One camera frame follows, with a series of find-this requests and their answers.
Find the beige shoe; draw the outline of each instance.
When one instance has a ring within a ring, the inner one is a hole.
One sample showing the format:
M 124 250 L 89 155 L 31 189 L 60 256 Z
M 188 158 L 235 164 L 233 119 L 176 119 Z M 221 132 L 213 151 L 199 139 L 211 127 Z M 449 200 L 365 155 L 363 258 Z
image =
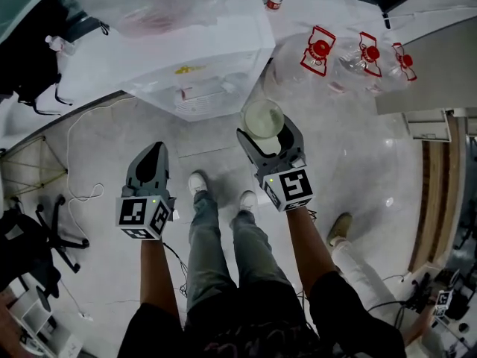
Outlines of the beige shoe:
M 335 246 L 335 239 L 343 238 L 346 239 L 348 230 L 350 229 L 351 223 L 353 222 L 353 217 L 350 213 L 342 213 L 337 219 L 334 225 L 331 228 L 331 231 L 326 238 L 326 242 L 332 247 Z

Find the floor tile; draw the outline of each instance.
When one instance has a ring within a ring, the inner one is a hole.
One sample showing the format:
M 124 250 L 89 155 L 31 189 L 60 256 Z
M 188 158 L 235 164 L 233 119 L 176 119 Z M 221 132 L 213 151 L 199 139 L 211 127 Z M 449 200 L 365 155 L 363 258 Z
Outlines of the floor tile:
M 199 122 L 179 120 L 171 129 L 177 146 L 177 155 L 187 157 L 238 145 L 236 128 L 240 115 L 221 116 Z

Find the red bottle cap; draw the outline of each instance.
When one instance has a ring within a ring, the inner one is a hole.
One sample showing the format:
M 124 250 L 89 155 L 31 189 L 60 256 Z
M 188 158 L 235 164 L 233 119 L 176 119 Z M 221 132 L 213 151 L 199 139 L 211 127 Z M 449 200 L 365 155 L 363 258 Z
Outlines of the red bottle cap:
M 367 53 L 367 56 L 373 61 L 377 60 L 379 58 L 379 56 L 381 55 L 379 53 L 378 48 L 375 47 L 375 46 L 368 46 L 367 49 L 366 49 L 366 53 Z
M 326 41 L 318 40 L 313 44 L 313 52 L 320 57 L 326 57 L 329 54 L 329 45 Z
M 402 57 L 402 61 L 404 65 L 406 65 L 407 67 L 412 66 L 412 64 L 414 63 L 414 61 L 412 60 L 412 57 L 409 54 L 405 54 Z

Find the white sneaker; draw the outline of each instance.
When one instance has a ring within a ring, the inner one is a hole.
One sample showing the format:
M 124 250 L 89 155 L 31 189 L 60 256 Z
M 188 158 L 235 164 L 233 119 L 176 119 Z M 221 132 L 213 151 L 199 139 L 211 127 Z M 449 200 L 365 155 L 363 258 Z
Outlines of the white sneaker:
M 199 172 L 192 172 L 189 176 L 189 190 L 192 196 L 195 196 L 199 191 L 207 191 L 206 180 Z
M 240 211 L 249 211 L 256 214 L 256 209 L 259 206 L 255 192 L 245 191 L 240 197 Z

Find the forearm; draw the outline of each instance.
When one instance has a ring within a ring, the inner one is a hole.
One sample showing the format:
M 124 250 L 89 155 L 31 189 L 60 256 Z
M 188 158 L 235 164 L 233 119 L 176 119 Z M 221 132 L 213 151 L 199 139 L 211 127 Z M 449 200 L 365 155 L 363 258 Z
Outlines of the forearm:
M 288 211 L 286 215 L 298 273 L 303 289 L 309 297 L 316 280 L 335 271 L 336 267 L 306 207 Z
M 179 319 L 174 287 L 162 241 L 141 244 L 141 304 L 155 305 Z
M 421 314 L 419 314 L 419 317 L 417 317 L 412 326 L 402 332 L 402 339 L 404 339 L 405 346 L 409 346 L 413 341 L 418 339 L 426 332 L 427 328 L 431 324 L 433 313 L 434 305 L 427 305 Z

